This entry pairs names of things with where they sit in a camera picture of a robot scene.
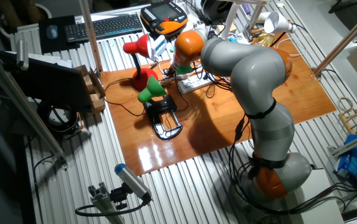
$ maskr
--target glossy wooden tabletop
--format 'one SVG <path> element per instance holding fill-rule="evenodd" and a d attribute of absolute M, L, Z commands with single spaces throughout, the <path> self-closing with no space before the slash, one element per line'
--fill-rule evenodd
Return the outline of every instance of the glossy wooden tabletop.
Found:
<path fill-rule="evenodd" d="M 291 41 L 282 42 L 279 49 L 290 54 L 298 54 Z M 169 67 L 169 63 L 162 63 L 161 67 Z M 154 71 L 161 78 L 157 67 Z M 105 88 L 109 83 L 121 78 L 131 78 L 134 72 L 135 68 L 102 72 L 102 85 Z M 176 85 L 171 84 L 165 88 L 173 97 L 178 110 L 185 109 L 187 104 L 178 94 Z M 155 135 L 146 114 L 133 116 L 121 106 L 109 104 L 126 165 L 136 175 L 185 161 L 233 143 L 234 129 L 243 117 L 244 111 L 233 93 L 216 88 L 214 97 L 208 98 L 207 88 L 206 86 L 183 95 L 189 107 L 184 111 L 176 112 L 183 130 L 168 142 L 160 140 Z M 139 91 L 133 88 L 131 81 L 125 80 L 109 87 L 106 98 L 113 103 L 123 104 L 135 114 L 141 114 L 143 105 L 137 100 L 138 94 Z M 293 58 L 291 77 L 275 89 L 273 95 L 278 102 L 288 107 L 295 123 L 336 110 L 302 57 Z M 165 129 L 169 126 L 175 127 L 174 121 L 168 116 L 168 114 L 162 115 Z M 249 137 L 251 137 L 249 129 L 246 129 L 240 140 Z"/>

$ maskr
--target black keyboard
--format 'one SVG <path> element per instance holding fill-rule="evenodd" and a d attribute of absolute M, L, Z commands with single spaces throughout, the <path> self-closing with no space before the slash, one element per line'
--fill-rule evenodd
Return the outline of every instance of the black keyboard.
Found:
<path fill-rule="evenodd" d="M 97 39 L 141 32 L 142 26 L 137 15 L 118 16 L 92 22 Z M 71 42 L 88 41 L 85 24 L 65 26 L 66 39 Z"/>

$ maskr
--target power strip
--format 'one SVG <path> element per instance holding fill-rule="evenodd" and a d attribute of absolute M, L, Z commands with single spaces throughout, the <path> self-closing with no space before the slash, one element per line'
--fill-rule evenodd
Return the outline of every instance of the power strip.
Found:
<path fill-rule="evenodd" d="M 212 81 L 210 79 L 199 79 L 196 75 L 192 75 L 184 80 L 178 81 L 178 90 L 182 93 L 189 93 L 204 86 L 210 85 Z"/>

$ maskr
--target red desk lamp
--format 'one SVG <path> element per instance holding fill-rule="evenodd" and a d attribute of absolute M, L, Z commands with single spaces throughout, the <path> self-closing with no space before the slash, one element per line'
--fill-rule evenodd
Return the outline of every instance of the red desk lamp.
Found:
<path fill-rule="evenodd" d="M 123 50 L 133 57 L 135 63 L 136 72 L 133 75 L 133 84 L 135 87 L 139 90 L 144 90 L 150 76 L 154 76 L 156 80 L 159 80 L 157 74 L 152 69 L 140 67 L 138 58 L 135 55 L 138 53 L 146 58 L 151 57 L 152 48 L 148 34 L 143 35 L 136 42 L 125 43 L 123 45 Z"/>

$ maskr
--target lamp base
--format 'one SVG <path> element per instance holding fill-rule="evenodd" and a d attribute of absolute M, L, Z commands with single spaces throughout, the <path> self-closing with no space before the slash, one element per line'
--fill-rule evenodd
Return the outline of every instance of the lamp base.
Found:
<path fill-rule="evenodd" d="M 137 79 L 137 72 L 133 75 L 134 86 L 141 91 L 144 90 L 150 76 L 154 76 L 156 80 L 159 80 L 155 71 L 150 68 L 141 68 L 141 75 L 139 79 Z"/>

